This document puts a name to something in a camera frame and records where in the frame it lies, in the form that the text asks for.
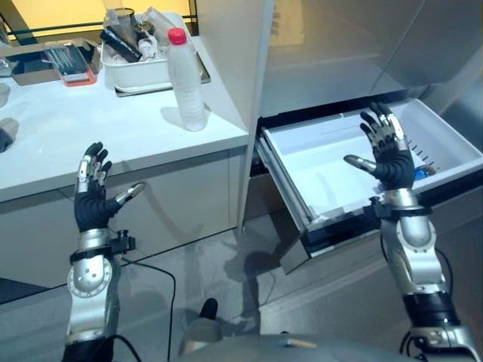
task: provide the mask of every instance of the countertop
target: countertop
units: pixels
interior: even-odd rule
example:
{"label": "countertop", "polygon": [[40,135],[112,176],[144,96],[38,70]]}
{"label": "countertop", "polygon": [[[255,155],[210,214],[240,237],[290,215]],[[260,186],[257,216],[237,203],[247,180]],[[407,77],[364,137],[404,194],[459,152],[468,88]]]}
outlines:
{"label": "countertop", "polygon": [[96,141],[109,150],[111,174],[246,145],[248,132],[202,40],[193,41],[211,76],[202,85],[208,125],[198,132],[167,121],[177,112],[172,90],[120,98],[103,69],[96,84],[81,87],[0,80],[11,87],[0,119],[20,124],[14,144],[0,153],[0,202],[72,185],[84,151]]}

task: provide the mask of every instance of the white plastic basket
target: white plastic basket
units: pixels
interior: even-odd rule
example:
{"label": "white plastic basket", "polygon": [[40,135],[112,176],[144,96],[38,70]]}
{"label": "white plastic basket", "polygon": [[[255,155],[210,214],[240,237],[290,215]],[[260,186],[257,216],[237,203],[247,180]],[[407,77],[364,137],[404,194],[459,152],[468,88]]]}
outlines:
{"label": "white plastic basket", "polygon": [[[191,35],[186,28],[183,18],[178,13],[163,13],[175,26],[183,28],[186,40],[192,43]],[[102,44],[100,61],[106,69],[109,82],[123,92],[153,91],[171,86],[168,73],[168,60],[152,60],[129,64],[113,64],[111,56]]]}

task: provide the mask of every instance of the white drawer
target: white drawer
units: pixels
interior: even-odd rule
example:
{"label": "white drawer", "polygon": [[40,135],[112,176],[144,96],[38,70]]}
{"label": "white drawer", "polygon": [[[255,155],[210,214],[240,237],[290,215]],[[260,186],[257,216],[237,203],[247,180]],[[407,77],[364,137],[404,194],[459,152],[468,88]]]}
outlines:
{"label": "white drawer", "polygon": [[[483,154],[424,103],[396,103],[391,110],[405,130],[416,166],[430,164],[436,170],[414,183],[422,204],[455,196],[448,188],[458,192],[468,180],[481,183]],[[375,229],[362,208],[382,195],[379,181],[343,160],[347,154],[374,159],[358,114],[263,129],[257,139],[257,151],[300,231],[281,260],[286,272]]]}

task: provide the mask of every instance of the black robotic glove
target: black robotic glove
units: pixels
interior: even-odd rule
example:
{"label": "black robotic glove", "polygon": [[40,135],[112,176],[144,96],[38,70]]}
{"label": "black robotic glove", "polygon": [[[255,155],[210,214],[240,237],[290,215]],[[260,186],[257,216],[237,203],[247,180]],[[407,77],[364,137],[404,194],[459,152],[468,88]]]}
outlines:
{"label": "black robotic glove", "polygon": [[355,155],[347,155],[344,160],[376,177],[386,190],[410,189],[414,182],[414,163],[404,131],[385,104],[371,103],[370,108],[378,121],[361,112],[362,119],[369,124],[362,123],[361,129],[371,142],[376,162]]}
{"label": "black robotic glove", "polygon": [[74,214],[78,230],[106,229],[109,219],[134,196],[144,190],[144,183],[132,185],[127,191],[106,200],[105,181],[112,166],[103,165],[107,150],[101,142],[93,143],[81,160],[75,187]]}

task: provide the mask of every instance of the plastic bottle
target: plastic bottle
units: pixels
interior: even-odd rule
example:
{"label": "plastic bottle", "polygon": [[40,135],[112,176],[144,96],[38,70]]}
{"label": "plastic bottle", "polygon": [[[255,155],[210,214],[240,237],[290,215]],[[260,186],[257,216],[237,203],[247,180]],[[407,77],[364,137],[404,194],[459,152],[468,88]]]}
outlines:
{"label": "plastic bottle", "polygon": [[169,29],[168,39],[168,71],[183,126],[187,130],[202,130],[206,126],[207,116],[198,62],[193,49],[186,43],[183,29]]}

